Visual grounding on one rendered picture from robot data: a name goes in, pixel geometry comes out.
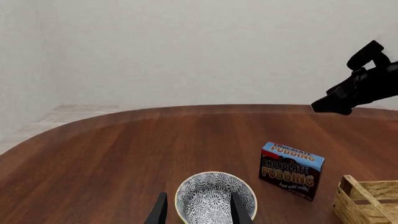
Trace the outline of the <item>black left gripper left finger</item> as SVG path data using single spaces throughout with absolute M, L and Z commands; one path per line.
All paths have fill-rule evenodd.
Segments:
M 153 209 L 146 219 L 146 224 L 165 224 L 167 219 L 167 210 L 167 194 L 165 192 L 161 192 Z

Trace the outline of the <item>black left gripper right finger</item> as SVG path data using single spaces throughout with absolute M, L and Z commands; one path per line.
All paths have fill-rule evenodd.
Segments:
M 237 192 L 231 194 L 231 218 L 233 224 L 253 224 Z

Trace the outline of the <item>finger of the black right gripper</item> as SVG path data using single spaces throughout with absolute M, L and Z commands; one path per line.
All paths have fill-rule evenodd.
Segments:
M 316 113 L 336 113 L 350 115 L 353 108 L 361 102 L 361 95 L 333 92 L 311 104 L 312 110 Z

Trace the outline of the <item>chocolate pudding box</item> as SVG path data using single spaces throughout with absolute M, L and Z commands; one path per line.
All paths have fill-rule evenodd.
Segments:
M 324 163 L 322 156 L 267 142 L 261 151 L 259 178 L 313 201 Z

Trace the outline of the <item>wooden slat tray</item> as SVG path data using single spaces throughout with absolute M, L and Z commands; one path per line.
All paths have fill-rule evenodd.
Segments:
M 343 224 L 398 224 L 398 180 L 359 182 L 344 175 L 333 212 Z

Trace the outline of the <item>black white patterned bowl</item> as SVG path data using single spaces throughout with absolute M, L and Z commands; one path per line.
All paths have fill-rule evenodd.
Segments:
M 184 224 L 232 224 L 230 200 L 236 192 L 253 220 L 257 198 L 242 179 L 224 172 L 198 173 L 184 180 L 175 194 L 175 208 Z

